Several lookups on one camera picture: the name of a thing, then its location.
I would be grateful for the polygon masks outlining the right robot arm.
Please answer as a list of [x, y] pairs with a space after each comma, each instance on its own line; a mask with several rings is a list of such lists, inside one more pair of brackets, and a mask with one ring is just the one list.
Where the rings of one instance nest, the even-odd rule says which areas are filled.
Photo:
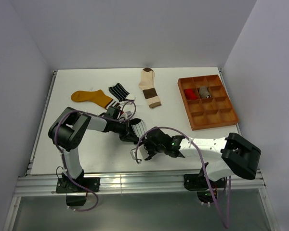
[[236, 175], [254, 180], [261, 150], [237, 133], [215, 139], [190, 138], [180, 134], [170, 136], [161, 129], [150, 130], [140, 142], [147, 151], [146, 160], [158, 153], [172, 158], [202, 157], [206, 171], [199, 175], [201, 186], [208, 188], [215, 181]]

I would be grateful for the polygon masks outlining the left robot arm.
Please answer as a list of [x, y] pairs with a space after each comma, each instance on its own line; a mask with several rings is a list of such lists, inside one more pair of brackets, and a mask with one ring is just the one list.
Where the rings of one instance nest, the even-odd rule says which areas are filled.
[[48, 136], [59, 149], [63, 157], [62, 177], [58, 179], [60, 188], [67, 192], [83, 192], [83, 187], [89, 188], [84, 178], [84, 170], [80, 164], [78, 146], [87, 130], [102, 133], [118, 134], [124, 142], [136, 144], [147, 131], [145, 122], [139, 118], [132, 118], [130, 111], [122, 112], [111, 106], [105, 113], [91, 115], [67, 107], [50, 127]]

